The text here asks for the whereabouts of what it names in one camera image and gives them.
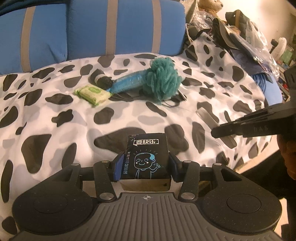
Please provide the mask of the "black cartoon tissue pack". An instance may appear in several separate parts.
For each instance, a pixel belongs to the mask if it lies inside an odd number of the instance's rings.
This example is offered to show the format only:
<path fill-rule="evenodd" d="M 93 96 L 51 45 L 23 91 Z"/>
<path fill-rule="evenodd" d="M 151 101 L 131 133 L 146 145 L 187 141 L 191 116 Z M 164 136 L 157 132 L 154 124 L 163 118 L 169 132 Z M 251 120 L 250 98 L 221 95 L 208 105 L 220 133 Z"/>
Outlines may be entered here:
<path fill-rule="evenodd" d="M 128 138 L 120 184 L 125 191 L 164 192 L 171 186 L 165 133 L 141 133 Z"/>

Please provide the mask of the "green wet wipes pack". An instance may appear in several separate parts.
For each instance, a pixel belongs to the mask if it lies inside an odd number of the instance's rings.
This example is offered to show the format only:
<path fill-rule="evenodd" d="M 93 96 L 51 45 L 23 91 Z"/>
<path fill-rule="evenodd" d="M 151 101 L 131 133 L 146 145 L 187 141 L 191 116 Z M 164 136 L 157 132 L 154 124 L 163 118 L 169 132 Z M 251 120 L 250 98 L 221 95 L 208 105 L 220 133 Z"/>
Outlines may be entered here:
<path fill-rule="evenodd" d="M 98 106 L 112 97 L 112 94 L 96 85 L 88 84 L 74 91 L 74 94 Z"/>

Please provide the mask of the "teal mesh bath loofah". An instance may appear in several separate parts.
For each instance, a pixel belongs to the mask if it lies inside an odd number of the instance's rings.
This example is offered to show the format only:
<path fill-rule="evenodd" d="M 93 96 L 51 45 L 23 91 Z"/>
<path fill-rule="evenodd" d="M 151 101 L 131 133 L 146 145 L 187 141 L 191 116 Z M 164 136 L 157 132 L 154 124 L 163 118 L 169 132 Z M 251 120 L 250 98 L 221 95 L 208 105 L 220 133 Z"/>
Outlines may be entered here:
<path fill-rule="evenodd" d="M 150 68 L 144 75 L 143 92 L 151 99 L 162 102 L 174 96 L 182 82 L 182 77 L 175 69 L 169 57 L 158 57 L 150 62 Z"/>

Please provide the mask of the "blue tissue pack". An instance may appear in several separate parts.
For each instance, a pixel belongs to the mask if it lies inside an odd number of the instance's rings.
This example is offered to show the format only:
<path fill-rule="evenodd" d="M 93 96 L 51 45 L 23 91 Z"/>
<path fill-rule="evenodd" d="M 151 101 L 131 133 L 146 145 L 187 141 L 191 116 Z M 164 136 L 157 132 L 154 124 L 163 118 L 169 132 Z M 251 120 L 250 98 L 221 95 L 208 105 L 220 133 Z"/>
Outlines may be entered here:
<path fill-rule="evenodd" d="M 112 94 L 125 92 L 128 90 L 136 89 L 143 86 L 146 83 L 147 70 L 136 71 L 126 76 L 118 78 L 113 83 L 112 87 L 107 89 Z"/>

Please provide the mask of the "cow print blanket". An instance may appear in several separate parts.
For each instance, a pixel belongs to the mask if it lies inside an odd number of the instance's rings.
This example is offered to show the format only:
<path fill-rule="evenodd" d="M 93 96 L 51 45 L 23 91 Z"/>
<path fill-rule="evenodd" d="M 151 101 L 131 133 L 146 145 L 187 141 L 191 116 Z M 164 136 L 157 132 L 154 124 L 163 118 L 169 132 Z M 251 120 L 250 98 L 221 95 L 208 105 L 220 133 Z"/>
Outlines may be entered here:
<path fill-rule="evenodd" d="M 163 103 L 140 90 L 114 95 L 98 106 L 74 94 L 97 73 L 117 79 L 149 68 L 157 57 L 76 59 L 1 77 L 1 240 L 18 232 L 11 206 L 20 194 L 70 164 L 87 167 L 113 159 L 131 135 L 165 133 L 170 152 L 208 167 L 221 162 L 236 169 L 267 147 L 269 136 L 234 136 L 233 148 L 211 136 L 200 111 L 223 124 L 264 108 L 267 101 L 254 80 L 205 33 L 172 58 L 182 83 Z"/>

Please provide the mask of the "black roll with white band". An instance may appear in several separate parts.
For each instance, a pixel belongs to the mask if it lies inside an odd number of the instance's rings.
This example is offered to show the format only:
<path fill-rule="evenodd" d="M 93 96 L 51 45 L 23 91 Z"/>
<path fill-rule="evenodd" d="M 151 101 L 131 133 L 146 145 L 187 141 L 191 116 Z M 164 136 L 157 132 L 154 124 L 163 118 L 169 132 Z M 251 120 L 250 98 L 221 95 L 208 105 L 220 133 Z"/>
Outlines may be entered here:
<path fill-rule="evenodd" d="M 96 69 L 90 75 L 89 79 L 92 84 L 96 85 L 97 87 L 103 90 L 110 89 L 114 84 L 111 77 L 108 77 L 107 75 L 105 75 L 105 73 L 100 69 Z"/>

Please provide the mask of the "clutter pile on sofa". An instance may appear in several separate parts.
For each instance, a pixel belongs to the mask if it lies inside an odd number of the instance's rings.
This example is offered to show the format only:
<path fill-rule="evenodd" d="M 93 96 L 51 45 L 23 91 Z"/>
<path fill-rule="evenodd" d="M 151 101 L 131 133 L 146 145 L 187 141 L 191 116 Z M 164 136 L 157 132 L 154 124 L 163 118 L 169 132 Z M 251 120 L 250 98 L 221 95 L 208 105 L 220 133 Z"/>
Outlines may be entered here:
<path fill-rule="evenodd" d="M 212 36 L 218 46 L 227 51 L 263 92 L 269 105 L 283 101 L 279 61 L 287 49 L 287 39 L 271 41 L 272 48 L 263 32 L 250 18 L 237 9 L 225 14 L 225 20 L 217 13 L 222 1 L 183 1 L 189 42 L 202 32 Z"/>

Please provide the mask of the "blue striped cushion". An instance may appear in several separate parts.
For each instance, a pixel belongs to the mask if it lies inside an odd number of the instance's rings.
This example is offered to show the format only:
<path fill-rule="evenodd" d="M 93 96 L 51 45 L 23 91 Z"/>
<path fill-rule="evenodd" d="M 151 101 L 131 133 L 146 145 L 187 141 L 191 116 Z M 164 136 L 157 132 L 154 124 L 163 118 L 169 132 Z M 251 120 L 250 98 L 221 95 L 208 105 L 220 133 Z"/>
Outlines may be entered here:
<path fill-rule="evenodd" d="M 18 9 L 1 16 L 1 74 L 31 72 L 67 59 L 65 4 Z"/>
<path fill-rule="evenodd" d="M 182 51 L 185 8 L 177 1 L 70 1 L 68 59 Z"/>

